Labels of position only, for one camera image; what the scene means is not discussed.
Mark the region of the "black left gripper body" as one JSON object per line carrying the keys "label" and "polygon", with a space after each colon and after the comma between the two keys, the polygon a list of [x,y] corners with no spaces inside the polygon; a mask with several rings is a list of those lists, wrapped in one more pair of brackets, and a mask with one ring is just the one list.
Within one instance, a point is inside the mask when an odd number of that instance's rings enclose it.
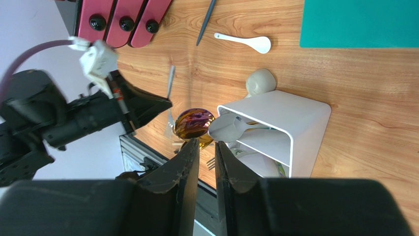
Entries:
{"label": "black left gripper body", "polygon": [[67,102],[47,72],[13,74],[0,105],[1,186],[31,180],[53,163],[46,145],[64,151],[68,143],[118,122],[127,133],[133,132],[138,123],[126,102],[127,92],[120,84],[111,89],[112,95],[89,92]]}

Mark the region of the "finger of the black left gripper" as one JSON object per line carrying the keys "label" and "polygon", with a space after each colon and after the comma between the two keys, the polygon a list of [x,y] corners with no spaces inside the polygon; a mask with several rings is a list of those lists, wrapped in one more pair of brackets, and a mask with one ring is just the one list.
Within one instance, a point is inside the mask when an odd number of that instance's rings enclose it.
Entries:
{"label": "finger of the black left gripper", "polygon": [[113,104],[127,134],[147,125],[173,105],[168,98],[135,87],[118,70],[109,73],[109,87]]}

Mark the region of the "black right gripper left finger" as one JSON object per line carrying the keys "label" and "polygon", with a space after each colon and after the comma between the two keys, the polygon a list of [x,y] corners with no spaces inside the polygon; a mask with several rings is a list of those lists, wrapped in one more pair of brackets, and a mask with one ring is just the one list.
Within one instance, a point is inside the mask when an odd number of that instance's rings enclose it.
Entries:
{"label": "black right gripper left finger", "polygon": [[[179,153],[189,144],[189,140]],[[18,181],[0,201],[3,236],[130,236],[139,185],[125,179]]]}

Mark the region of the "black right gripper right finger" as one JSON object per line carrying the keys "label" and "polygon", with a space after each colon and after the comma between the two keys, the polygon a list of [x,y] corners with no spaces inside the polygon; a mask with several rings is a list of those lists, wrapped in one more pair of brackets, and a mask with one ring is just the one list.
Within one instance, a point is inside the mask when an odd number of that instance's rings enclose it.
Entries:
{"label": "black right gripper right finger", "polygon": [[262,178],[215,145],[223,236],[411,236],[391,193],[372,179]]}

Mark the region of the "iridescent purple spoon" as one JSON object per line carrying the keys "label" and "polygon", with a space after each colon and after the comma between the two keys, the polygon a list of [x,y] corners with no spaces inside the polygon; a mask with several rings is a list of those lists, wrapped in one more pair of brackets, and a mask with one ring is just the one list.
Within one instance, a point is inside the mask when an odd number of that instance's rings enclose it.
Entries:
{"label": "iridescent purple spoon", "polygon": [[199,138],[208,133],[214,115],[204,108],[183,111],[175,120],[174,133],[181,139]]}

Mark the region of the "gold spoon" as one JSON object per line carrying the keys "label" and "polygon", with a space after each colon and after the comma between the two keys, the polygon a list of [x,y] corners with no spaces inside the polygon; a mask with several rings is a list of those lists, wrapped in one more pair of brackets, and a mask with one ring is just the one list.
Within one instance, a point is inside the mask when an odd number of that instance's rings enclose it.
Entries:
{"label": "gold spoon", "polygon": [[[199,141],[200,150],[203,150],[206,147],[210,146],[211,143],[213,142],[213,138],[211,138],[211,136],[209,136],[208,134],[202,135],[200,137],[196,137],[196,139]],[[179,150],[181,150],[186,145],[186,143],[190,140],[190,138],[182,138],[182,140],[184,141],[184,143],[179,148]]]}

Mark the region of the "white compartment organizer box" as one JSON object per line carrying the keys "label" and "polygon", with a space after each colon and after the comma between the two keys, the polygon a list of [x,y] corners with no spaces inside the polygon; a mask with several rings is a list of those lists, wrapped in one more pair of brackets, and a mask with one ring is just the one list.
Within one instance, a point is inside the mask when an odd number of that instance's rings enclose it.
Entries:
{"label": "white compartment organizer box", "polygon": [[267,126],[246,131],[237,143],[281,163],[287,177],[311,176],[331,115],[330,105],[275,90],[218,105],[217,111]]}

